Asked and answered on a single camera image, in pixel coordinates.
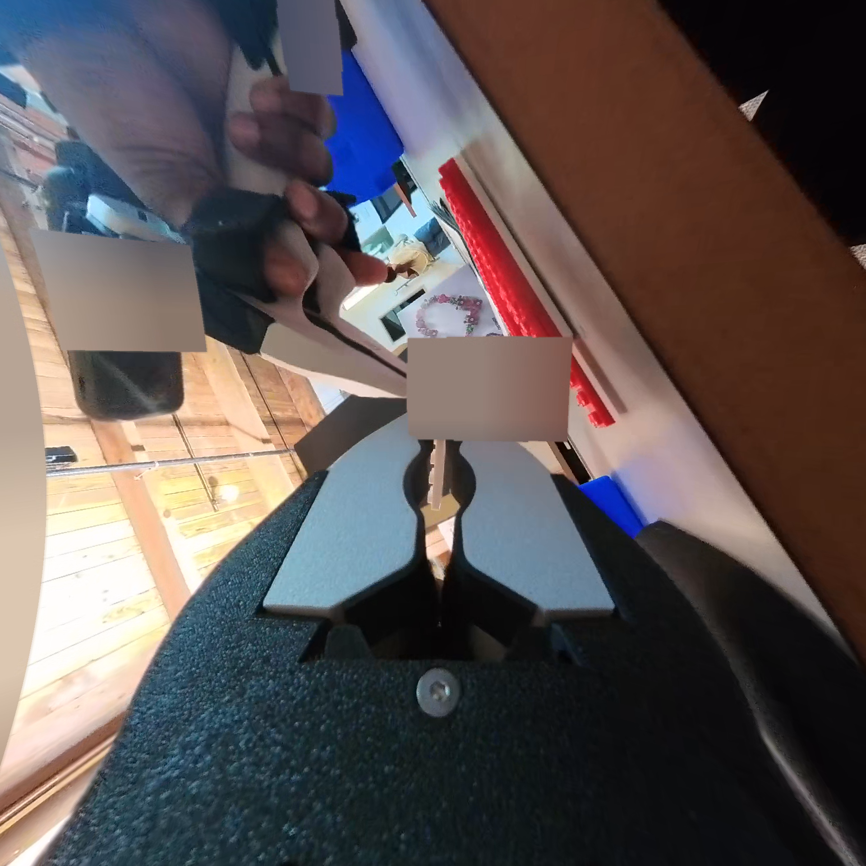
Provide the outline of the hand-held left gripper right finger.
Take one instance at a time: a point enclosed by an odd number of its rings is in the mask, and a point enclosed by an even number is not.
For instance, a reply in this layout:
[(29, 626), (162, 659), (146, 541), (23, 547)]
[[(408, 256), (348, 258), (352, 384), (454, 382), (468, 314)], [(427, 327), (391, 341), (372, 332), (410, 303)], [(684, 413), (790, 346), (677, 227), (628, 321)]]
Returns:
[(443, 588), (460, 619), (609, 617), (614, 602), (543, 464), (515, 442), (462, 442)]

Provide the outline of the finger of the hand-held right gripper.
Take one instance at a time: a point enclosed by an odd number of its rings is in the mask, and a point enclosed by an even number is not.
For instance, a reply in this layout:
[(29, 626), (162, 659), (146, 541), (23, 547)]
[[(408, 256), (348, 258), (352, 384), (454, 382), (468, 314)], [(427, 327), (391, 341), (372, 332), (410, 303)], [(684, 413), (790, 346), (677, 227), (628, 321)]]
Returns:
[(362, 337), (322, 327), (304, 311), (300, 299), (261, 304), (273, 319), (261, 346), (261, 356), (274, 364), (321, 380), (352, 395), (405, 398), (405, 366)]

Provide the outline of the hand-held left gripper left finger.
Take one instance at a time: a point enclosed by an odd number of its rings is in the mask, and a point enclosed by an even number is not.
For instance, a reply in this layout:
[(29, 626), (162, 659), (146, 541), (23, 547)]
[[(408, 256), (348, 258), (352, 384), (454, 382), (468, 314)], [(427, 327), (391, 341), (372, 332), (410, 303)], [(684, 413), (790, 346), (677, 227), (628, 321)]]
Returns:
[(369, 435), (326, 472), (263, 600), (301, 617), (413, 617), (433, 610), (434, 579), (411, 472), (425, 452), (407, 421)]

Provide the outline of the person's right hand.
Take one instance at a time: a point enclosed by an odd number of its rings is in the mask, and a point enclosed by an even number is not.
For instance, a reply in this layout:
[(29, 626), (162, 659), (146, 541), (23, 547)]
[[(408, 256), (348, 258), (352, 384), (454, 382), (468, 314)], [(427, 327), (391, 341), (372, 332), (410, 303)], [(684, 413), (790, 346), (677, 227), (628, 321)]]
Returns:
[(75, 130), (173, 229), (181, 229), (206, 196), (226, 186), (220, 150), (229, 142), (255, 164), (287, 179), (289, 217), (313, 240), (335, 249), (357, 286), (391, 281), (379, 259), (343, 240), (348, 216), (321, 191), (332, 177), (326, 140), (334, 116), (321, 96), (293, 93), (275, 76), (260, 81), (251, 109), (224, 124), (232, 49), (175, 46), (157, 37), (121, 37), (96, 61), (85, 107), (68, 109)]

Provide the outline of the blue plastic bin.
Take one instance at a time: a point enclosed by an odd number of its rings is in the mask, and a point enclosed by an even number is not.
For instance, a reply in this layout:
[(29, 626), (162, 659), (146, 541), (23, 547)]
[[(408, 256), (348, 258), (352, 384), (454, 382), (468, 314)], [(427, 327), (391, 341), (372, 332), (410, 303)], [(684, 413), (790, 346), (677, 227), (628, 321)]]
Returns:
[(356, 57), (342, 51), (341, 94), (329, 95), (336, 128), (327, 141), (332, 179), (327, 188), (368, 202), (391, 189), (393, 166), (405, 146)]
[(644, 518), (613, 477), (601, 475), (579, 484), (578, 488), (630, 537), (636, 538), (644, 530), (646, 525)]

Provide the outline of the pink flower wreath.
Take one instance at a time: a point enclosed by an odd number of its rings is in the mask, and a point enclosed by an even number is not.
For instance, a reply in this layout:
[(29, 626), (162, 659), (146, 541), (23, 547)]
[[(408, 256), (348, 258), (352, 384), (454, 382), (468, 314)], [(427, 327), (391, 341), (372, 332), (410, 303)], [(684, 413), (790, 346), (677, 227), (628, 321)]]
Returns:
[(481, 325), (483, 300), (471, 295), (428, 294), (415, 312), (414, 324), (424, 338), (474, 336)]

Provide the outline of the long red building block plate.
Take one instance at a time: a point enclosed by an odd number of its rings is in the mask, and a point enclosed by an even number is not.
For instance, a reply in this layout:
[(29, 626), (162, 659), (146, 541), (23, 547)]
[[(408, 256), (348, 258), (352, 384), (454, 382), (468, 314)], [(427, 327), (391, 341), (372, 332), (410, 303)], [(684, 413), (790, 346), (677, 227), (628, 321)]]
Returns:
[(616, 418), (579, 360), (579, 335), (566, 321), (514, 240), (487, 192), (462, 157), (439, 167), (439, 184), (483, 287), (511, 336), (571, 341), (570, 386), (590, 425)]

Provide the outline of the metal ceiling pipe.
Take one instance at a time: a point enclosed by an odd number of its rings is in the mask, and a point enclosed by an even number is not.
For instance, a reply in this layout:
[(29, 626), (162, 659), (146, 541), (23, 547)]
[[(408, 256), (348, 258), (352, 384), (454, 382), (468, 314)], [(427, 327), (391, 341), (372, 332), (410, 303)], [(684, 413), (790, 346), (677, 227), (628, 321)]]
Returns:
[(145, 460), (145, 461), (129, 461), (115, 464), (78, 466), (72, 465), (60, 468), (47, 469), (47, 479), (63, 479), (84, 477), (93, 474), (115, 474), (121, 472), (137, 472), (145, 473), (153, 470), (185, 468), (191, 466), (201, 466), (211, 463), (223, 463), (231, 461), (253, 461), (256, 459), (265, 459), (270, 457), (296, 457), (297, 451), (293, 447), (286, 449), (267, 449), (251, 452), (236, 452), (232, 454), (219, 454), (213, 456), (188, 456), (185, 458), (166, 459), (166, 460)]

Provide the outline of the brown cardboard box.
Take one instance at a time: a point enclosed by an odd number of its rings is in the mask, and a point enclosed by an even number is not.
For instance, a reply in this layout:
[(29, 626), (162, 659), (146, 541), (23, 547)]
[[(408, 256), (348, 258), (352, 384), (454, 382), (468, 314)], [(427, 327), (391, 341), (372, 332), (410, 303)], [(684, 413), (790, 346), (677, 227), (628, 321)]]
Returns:
[(657, 2), (424, 2), (864, 661), (864, 269)]

